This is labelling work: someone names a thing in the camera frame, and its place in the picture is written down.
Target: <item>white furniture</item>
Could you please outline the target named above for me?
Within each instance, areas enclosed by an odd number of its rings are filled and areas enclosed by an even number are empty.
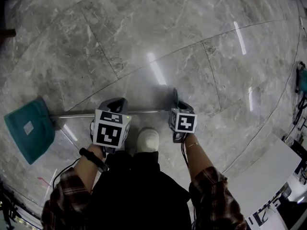
[[[233,180],[228,188],[248,218],[264,206],[287,182],[301,158],[278,139],[269,150]]]

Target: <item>teal dustpan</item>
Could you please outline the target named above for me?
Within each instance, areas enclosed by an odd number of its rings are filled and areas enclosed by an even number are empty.
[[[55,130],[42,97],[5,115],[6,126],[29,164],[42,156],[55,137]]]

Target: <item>sneaker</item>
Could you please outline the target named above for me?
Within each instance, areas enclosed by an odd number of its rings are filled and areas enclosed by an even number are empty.
[[[137,153],[138,152],[154,152],[159,148],[159,134],[151,128],[144,129],[140,132],[137,139]]]

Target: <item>plaid shirt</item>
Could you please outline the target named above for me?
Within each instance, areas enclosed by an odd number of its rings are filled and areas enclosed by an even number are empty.
[[[214,167],[200,172],[189,191],[196,208],[194,229],[245,230],[240,206],[227,189],[227,178]],[[60,177],[50,200],[45,203],[42,225],[46,230],[87,229],[85,209],[90,194],[73,168]]]

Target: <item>wrist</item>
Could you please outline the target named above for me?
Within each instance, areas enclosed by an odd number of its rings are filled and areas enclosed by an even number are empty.
[[[189,145],[191,145],[193,143],[198,143],[198,141],[197,141],[197,139],[196,139],[194,134],[187,134],[187,137],[186,137],[184,143],[185,143],[185,146],[187,148]]]
[[[101,160],[104,158],[101,147],[98,145],[91,144],[87,150],[93,152],[94,155]]]

